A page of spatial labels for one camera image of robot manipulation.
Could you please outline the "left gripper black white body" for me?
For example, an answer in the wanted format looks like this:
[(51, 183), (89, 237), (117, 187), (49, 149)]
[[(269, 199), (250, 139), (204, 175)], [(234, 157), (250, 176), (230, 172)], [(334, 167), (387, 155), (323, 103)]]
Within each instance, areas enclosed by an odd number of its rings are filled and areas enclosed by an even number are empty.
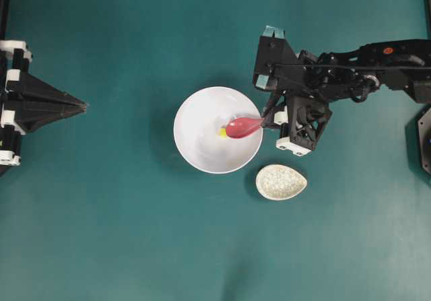
[(22, 137), (31, 130), (24, 75), (32, 53), (24, 41), (1, 41), (1, 175), (21, 164)]

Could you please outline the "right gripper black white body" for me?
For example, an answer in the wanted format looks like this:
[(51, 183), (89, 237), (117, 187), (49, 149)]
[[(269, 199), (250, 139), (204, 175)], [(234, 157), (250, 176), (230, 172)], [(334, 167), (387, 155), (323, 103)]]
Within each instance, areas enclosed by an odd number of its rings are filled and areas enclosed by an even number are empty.
[(327, 103), (315, 98), (285, 98), (289, 123), (279, 127), (279, 139), (275, 146), (295, 156), (305, 156), (316, 149), (332, 112)]

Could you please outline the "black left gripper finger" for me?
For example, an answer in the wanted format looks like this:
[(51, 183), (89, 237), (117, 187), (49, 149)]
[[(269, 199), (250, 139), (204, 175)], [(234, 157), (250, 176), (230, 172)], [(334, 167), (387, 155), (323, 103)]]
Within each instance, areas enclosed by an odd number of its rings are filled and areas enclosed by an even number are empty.
[(25, 107), (18, 105), (6, 108), (6, 125), (22, 135), (33, 133), (39, 128), (78, 115), (86, 111), (85, 106), (41, 105)]
[(24, 71), (8, 71), (6, 74), (6, 91), (21, 94), (24, 97), (42, 99), (44, 101), (86, 107), (87, 104), (67, 92), (43, 82)]

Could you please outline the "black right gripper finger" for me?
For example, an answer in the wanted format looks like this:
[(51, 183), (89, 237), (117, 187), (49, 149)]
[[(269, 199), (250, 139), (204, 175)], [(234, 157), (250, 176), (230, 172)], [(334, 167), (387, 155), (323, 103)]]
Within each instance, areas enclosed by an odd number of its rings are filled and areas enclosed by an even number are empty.
[(288, 124), (288, 107), (280, 104), (269, 109), (263, 118), (263, 128), (279, 128), (283, 124)]
[(263, 107), (261, 116), (272, 116), (273, 114), (283, 111), (286, 105), (285, 91), (274, 91), (270, 93), (269, 99)]

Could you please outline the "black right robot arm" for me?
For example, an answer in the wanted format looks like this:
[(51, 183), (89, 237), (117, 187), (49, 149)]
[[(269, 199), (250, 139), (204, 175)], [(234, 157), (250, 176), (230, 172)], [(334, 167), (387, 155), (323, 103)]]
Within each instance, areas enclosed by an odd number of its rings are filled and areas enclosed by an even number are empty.
[(253, 84), (270, 97), (262, 126), (277, 129), (280, 149), (297, 156), (316, 149), (329, 122), (330, 103), (364, 102), (381, 86), (405, 92), (418, 104), (430, 103), (430, 41), (379, 42), (346, 53), (307, 51), (296, 55), (285, 39), (262, 36)]

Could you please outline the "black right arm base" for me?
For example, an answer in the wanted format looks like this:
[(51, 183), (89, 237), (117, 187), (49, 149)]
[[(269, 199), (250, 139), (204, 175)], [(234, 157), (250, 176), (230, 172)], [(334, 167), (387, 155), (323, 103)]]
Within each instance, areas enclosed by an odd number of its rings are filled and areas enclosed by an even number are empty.
[(421, 180), (430, 182), (430, 105), (418, 110), (405, 126), (409, 169)]

